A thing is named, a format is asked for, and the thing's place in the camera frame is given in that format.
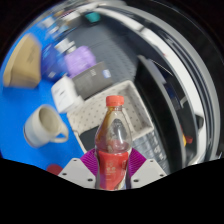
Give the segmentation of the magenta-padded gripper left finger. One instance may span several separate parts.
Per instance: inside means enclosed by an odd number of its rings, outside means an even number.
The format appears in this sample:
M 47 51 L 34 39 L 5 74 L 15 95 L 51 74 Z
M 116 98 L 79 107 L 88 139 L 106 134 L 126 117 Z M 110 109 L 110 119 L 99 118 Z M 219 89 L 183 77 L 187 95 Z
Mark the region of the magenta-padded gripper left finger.
M 72 158 L 58 176 L 78 186 L 97 189 L 99 187 L 98 169 L 98 160 L 95 150 L 92 149 L 81 158 Z

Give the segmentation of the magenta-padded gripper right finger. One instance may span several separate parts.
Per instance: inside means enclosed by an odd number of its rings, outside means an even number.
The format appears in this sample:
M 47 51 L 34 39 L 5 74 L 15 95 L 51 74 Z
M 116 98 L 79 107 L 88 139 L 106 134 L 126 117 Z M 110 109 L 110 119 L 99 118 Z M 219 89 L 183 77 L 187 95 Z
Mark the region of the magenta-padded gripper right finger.
M 146 159 L 137 150 L 132 149 L 127 166 L 127 188 L 146 186 L 166 176 L 166 173 L 154 159 Z

